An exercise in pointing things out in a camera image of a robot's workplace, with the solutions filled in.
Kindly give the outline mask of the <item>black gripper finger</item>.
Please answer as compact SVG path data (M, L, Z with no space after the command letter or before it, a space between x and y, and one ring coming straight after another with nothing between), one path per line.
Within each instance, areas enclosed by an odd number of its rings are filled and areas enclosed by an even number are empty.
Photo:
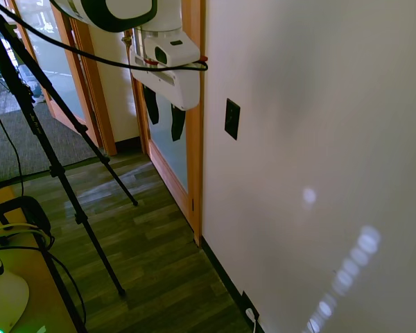
M159 123L159 109L157 106L156 93L145 85L143 85L143 93L148 116L150 118L151 123L155 125Z
M171 106L172 124L171 124L171 138L174 142L180 140L184 124L185 111L177 108L175 105Z

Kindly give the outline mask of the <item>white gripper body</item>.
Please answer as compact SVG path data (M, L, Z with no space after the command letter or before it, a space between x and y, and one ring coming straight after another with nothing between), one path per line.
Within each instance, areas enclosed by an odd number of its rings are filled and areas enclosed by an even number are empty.
M200 101L200 50L182 29L152 32L135 28L130 47L132 76L181 110Z

